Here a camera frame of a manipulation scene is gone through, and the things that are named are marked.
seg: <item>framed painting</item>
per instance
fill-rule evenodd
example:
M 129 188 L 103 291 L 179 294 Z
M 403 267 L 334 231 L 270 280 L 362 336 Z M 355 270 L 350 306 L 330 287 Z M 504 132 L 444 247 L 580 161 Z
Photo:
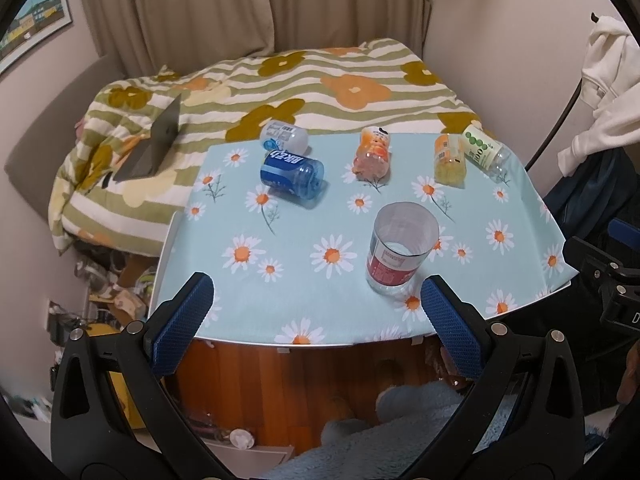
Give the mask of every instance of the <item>framed painting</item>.
M 27 0 L 0 40 L 0 75 L 24 54 L 72 23 L 67 0 Z

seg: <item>yellow bottle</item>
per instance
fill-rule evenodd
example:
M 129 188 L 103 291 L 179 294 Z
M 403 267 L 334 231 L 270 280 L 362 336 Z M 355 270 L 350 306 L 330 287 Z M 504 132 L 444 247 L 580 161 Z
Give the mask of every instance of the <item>yellow bottle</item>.
M 462 187 L 465 183 L 466 164 L 462 138 L 459 135 L 443 134 L 436 139 L 433 168 L 438 184 Z

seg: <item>beige curtain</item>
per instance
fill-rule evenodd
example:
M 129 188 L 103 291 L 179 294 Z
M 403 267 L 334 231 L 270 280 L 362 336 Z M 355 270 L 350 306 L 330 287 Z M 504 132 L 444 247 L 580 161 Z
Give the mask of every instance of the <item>beige curtain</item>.
M 269 0 L 82 0 L 100 55 L 128 76 L 167 64 L 186 74 L 222 59 L 273 53 Z
M 276 51 L 402 41 L 422 57 L 429 0 L 270 0 Z

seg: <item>light blue tablecloth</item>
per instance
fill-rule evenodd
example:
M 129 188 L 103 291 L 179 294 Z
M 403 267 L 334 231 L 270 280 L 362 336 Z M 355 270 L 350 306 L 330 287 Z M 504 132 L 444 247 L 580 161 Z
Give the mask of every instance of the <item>light blue tablecloth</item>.
M 353 344 L 433 333 L 420 308 L 421 281 L 440 274 L 486 318 L 520 308 L 576 275 L 564 238 L 516 157 L 504 182 L 467 161 L 465 189 L 433 177 L 432 134 L 393 134 L 386 186 L 351 173 L 358 136 L 313 136 L 326 189 L 305 208 L 262 186 L 257 141 L 212 146 L 171 248 L 159 301 L 197 270 L 214 304 L 201 338 L 262 344 Z M 396 297 L 365 279 L 377 211 L 411 200 L 440 223 L 440 240 Z

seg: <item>metal screw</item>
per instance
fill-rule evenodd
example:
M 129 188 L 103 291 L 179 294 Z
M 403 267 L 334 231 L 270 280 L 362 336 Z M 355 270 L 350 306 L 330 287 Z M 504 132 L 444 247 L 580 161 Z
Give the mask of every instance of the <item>metal screw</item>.
M 71 341 L 78 341 L 78 339 L 82 337 L 83 333 L 84 330 L 81 328 L 75 328 L 71 331 L 71 334 L 69 334 L 69 339 L 71 339 Z
M 137 334 L 142 330 L 142 327 L 144 325 L 145 324 L 142 323 L 142 321 L 132 321 L 127 325 L 127 332 L 129 332 L 130 334 Z
M 560 332 L 559 330 L 552 330 L 551 331 L 551 339 L 561 343 L 562 341 L 564 341 L 564 334 L 562 332 Z
M 491 325 L 491 332 L 495 335 L 505 335 L 507 333 L 507 327 L 502 323 L 494 323 Z

